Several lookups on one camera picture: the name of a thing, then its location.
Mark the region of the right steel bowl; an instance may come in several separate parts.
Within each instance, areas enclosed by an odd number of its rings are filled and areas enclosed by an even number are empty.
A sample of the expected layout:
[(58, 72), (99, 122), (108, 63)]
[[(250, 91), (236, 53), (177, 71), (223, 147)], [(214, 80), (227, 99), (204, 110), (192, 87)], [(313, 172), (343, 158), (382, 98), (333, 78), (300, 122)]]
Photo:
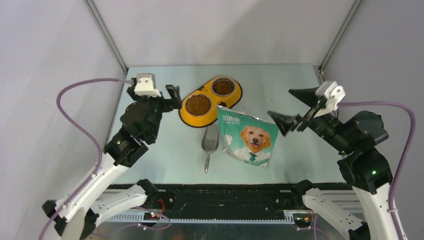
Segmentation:
[(220, 97), (231, 95), (236, 89), (235, 83), (229, 78), (218, 78), (211, 85), (212, 92)]

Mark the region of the steel bowl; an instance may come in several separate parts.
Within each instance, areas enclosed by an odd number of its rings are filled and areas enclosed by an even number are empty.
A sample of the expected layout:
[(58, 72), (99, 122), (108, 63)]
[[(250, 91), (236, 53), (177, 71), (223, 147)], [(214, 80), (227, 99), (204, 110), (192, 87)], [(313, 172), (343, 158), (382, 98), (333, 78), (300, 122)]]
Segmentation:
[(203, 116), (210, 111), (211, 107), (210, 98), (204, 94), (191, 95), (185, 102), (185, 109), (192, 116)]
[(220, 97), (231, 95), (236, 89), (235, 83), (229, 78), (218, 78), (211, 85), (212, 92)]

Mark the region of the brown pet food kibble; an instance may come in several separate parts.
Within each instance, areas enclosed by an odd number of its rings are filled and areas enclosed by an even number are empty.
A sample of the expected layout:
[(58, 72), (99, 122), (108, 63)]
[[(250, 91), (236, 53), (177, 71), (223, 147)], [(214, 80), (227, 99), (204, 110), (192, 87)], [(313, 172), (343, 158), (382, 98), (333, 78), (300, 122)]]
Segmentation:
[[(212, 92), (220, 97), (227, 96), (233, 92), (235, 85), (227, 79), (219, 79), (211, 85)], [(193, 116), (203, 116), (212, 107), (212, 101), (204, 94), (192, 95), (185, 104), (186, 111)]]

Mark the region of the metal food scoop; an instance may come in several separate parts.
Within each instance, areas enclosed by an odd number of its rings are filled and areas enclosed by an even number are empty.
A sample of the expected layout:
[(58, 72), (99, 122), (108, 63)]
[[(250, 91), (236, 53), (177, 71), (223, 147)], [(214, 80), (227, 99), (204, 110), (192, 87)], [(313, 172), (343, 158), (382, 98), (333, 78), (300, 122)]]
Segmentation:
[(217, 124), (210, 125), (206, 128), (201, 141), (201, 147), (206, 153), (204, 162), (204, 172), (207, 174), (210, 166), (210, 157), (219, 146), (219, 126)]

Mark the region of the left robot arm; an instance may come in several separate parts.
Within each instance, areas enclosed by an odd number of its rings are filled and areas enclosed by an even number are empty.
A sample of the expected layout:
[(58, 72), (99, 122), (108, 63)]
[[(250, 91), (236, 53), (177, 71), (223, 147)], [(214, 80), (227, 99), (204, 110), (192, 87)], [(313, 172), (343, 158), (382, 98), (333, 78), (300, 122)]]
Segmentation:
[(182, 108), (180, 88), (168, 84), (166, 90), (169, 98), (153, 87), (130, 86), (127, 92), (133, 101), (120, 117), (121, 128), (99, 149), (97, 163), (72, 193), (42, 205), (48, 223), (62, 239), (83, 240), (116, 214), (156, 206), (158, 189), (148, 179), (109, 198), (100, 195), (157, 141), (163, 114)]

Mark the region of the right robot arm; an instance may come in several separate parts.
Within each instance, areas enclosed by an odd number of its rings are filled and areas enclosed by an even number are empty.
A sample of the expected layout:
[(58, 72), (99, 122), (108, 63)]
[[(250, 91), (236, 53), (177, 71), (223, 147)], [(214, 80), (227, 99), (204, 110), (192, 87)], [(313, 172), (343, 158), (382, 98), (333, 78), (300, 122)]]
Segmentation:
[(292, 187), (291, 204), (314, 211), (346, 240), (404, 240), (394, 201), (395, 179), (387, 159), (377, 145), (389, 135), (380, 115), (360, 111), (346, 122), (332, 115), (346, 93), (336, 82), (316, 88), (290, 89), (290, 94), (309, 106), (303, 115), (284, 115), (268, 111), (283, 136), (311, 129), (338, 151), (337, 162), (345, 182), (359, 199), (365, 219), (357, 219), (327, 199), (311, 181), (305, 179)]

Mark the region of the green pet food bag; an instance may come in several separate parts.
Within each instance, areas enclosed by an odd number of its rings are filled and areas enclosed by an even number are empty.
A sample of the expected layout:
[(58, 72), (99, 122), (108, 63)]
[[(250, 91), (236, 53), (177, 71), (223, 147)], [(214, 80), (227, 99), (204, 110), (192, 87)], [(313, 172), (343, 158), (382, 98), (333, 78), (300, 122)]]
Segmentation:
[(267, 168), (279, 134), (277, 125), (221, 105), (216, 110), (224, 152), (245, 164)]

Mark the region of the left steel bowl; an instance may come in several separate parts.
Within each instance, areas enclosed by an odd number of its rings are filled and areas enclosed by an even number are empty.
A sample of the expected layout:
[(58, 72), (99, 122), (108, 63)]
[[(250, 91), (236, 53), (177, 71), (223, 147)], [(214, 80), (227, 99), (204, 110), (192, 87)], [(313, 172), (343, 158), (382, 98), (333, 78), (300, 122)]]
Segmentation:
[(191, 95), (185, 102), (185, 109), (192, 116), (203, 116), (210, 111), (211, 107), (210, 98), (204, 94)]

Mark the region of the yellow double bowl feeder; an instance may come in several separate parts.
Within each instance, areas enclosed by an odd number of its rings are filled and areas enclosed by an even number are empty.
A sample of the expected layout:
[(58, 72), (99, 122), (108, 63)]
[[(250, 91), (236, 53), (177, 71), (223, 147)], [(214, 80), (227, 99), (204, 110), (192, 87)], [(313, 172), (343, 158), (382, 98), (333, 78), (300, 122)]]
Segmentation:
[[(235, 91), (228, 96), (218, 96), (215, 95), (212, 92), (212, 83), (214, 80), (219, 78), (228, 78), (232, 80), (235, 83)], [(202, 94), (209, 97), (211, 100), (212, 106), (210, 111), (202, 116), (193, 116), (190, 115), (186, 111), (186, 101), (187, 99), (196, 94)], [(238, 81), (236, 81), (234, 78), (229, 76), (217, 76), (212, 78), (211, 80), (207, 81), (203, 85), (201, 85), (198, 89), (188, 94), (182, 101), (182, 108), (179, 110), (179, 117), (181, 121), (186, 124), (187, 126), (193, 127), (193, 128), (204, 128), (207, 126), (210, 126), (212, 123), (214, 123), (217, 120), (218, 114), (217, 114), (217, 106), (223, 106), (226, 108), (232, 108), (234, 107), (242, 98), (243, 96), (243, 89), (242, 86)]]

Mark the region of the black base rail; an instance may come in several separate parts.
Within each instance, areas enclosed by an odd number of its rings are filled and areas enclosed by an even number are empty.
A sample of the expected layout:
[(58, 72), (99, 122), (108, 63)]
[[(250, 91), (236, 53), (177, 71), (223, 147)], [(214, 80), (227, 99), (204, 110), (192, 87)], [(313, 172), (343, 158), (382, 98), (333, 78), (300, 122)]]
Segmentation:
[(292, 183), (272, 184), (156, 184), (158, 194), (142, 207), (161, 210), (172, 217), (242, 216), (276, 219), (289, 211), (305, 214), (307, 208), (292, 193)]

